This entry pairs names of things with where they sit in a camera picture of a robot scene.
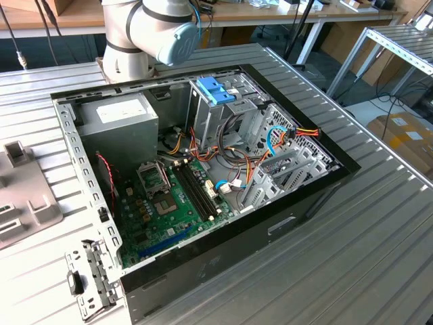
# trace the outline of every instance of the slotted metal work surface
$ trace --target slotted metal work surface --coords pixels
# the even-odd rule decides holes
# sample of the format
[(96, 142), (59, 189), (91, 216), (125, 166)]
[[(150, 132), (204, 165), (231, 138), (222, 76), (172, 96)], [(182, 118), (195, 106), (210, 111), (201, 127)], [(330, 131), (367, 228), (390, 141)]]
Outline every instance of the slotted metal work surface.
[(368, 28), (367, 36), (422, 72), (433, 73), (433, 35), (399, 25)]
[[(175, 69), (158, 70), (168, 75), (246, 63), (362, 169), (308, 223), (144, 324), (423, 324), (433, 311), (428, 181), (259, 45), (200, 50)], [(32, 147), (65, 213), (63, 222), (0, 251), (0, 324), (81, 322), (63, 254), (96, 234), (48, 94), (101, 84), (96, 64), (0, 74), (0, 140)], [(129, 324), (129, 316), (119, 304), (93, 323)]]

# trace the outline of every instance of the green circuit board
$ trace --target green circuit board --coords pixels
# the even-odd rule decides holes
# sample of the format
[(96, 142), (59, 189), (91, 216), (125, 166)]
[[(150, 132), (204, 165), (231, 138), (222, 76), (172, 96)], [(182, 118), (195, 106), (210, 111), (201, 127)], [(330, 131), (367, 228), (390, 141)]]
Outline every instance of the green circuit board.
[[(208, 180), (198, 161), (191, 161), (189, 168), (200, 173), (204, 181)], [(171, 185), (170, 192), (159, 193), (152, 199), (146, 196), (138, 177), (123, 187), (116, 186), (120, 194), (120, 203), (117, 204), (117, 215), (120, 215), (120, 219), (116, 220), (116, 224), (123, 241), (120, 248), (123, 267), (130, 267), (181, 240), (228, 220), (233, 215), (229, 205), (217, 196), (211, 201), (222, 212), (214, 220), (203, 222), (173, 170), (169, 167), (165, 168), (165, 171)]]

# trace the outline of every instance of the motherboard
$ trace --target motherboard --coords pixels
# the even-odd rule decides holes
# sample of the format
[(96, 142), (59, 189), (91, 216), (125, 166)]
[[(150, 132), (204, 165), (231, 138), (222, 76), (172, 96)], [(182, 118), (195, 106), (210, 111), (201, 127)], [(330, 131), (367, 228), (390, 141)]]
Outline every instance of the motherboard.
[(177, 166), (144, 165), (136, 179), (116, 186), (120, 195), (116, 224), (123, 239), (123, 267), (233, 216), (227, 202), (209, 184), (200, 162), (186, 160)]

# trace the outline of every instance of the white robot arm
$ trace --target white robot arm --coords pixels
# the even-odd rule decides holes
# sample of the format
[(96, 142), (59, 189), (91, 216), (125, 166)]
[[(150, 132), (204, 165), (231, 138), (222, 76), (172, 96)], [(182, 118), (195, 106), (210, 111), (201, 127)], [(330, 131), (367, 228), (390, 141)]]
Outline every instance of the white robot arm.
[(148, 55), (180, 64), (199, 41), (188, 0), (103, 0), (107, 47), (104, 72), (116, 83), (151, 76)]

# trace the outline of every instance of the metal rail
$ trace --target metal rail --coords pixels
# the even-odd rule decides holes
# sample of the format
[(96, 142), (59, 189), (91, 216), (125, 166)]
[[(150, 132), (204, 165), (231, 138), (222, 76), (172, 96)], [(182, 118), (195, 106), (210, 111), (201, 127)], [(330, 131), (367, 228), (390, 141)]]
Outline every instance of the metal rail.
[(409, 25), (399, 26), (383, 26), (370, 28), (366, 27), (355, 43), (352, 51), (349, 53), (346, 61), (344, 61), (338, 74), (332, 81), (332, 84), (327, 90), (327, 95), (332, 97), (340, 86), (344, 76), (352, 66), (352, 63), (360, 53), (360, 49), (367, 39), (371, 39), (377, 43), (374, 49), (369, 54), (364, 65), (358, 71), (357, 75), (360, 76), (365, 69), (373, 63), (380, 47), (384, 47), (404, 59), (413, 68), (403, 77), (400, 82), (392, 91), (394, 95), (403, 86), (404, 82), (410, 75), (419, 69), (426, 74), (433, 73), (433, 36), (425, 32), (420, 32), (416, 28)]

